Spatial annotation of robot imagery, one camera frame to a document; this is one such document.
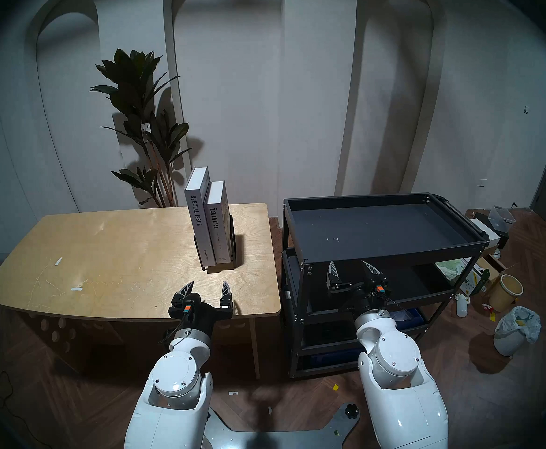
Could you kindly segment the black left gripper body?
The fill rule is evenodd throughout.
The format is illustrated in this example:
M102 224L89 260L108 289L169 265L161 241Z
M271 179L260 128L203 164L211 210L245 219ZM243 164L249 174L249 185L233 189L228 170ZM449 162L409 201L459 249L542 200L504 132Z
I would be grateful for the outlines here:
M215 308L205 302L184 301L180 330L197 330L211 339L214 325L221 319L220 312L220 308Z

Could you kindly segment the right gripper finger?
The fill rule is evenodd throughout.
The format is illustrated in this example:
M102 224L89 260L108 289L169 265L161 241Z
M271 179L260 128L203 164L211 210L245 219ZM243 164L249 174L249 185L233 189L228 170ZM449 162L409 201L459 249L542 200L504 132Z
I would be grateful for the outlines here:
M327 288L329 292L336 292L348 289L352 286L352 282L343 281L339 276L337 267L334 261L330 261L327 271Z
M369 292L385 292L387 288L385 275L366 261L362 261L362 267L366 290Z

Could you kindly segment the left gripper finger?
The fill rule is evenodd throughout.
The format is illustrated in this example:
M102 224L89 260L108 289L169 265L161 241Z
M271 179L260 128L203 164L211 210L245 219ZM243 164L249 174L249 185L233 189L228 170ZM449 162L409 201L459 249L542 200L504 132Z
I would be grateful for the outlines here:
M184 298L192 293L193 285L194 281L191 281L174 294L171 300L171 309L181 309L183 307Z
M223 282L222 295L220 298L220 318L230 319L233 316L232 291L227 281Z

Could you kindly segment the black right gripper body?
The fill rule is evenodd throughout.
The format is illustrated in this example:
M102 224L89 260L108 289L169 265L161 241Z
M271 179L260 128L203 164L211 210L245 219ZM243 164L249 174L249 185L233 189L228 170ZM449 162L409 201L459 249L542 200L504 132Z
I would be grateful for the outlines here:
M364 284L354 284L350 287L346 300L346 311L352 315L362 315L370 311L379 311L388 303L388 291L369 292Z

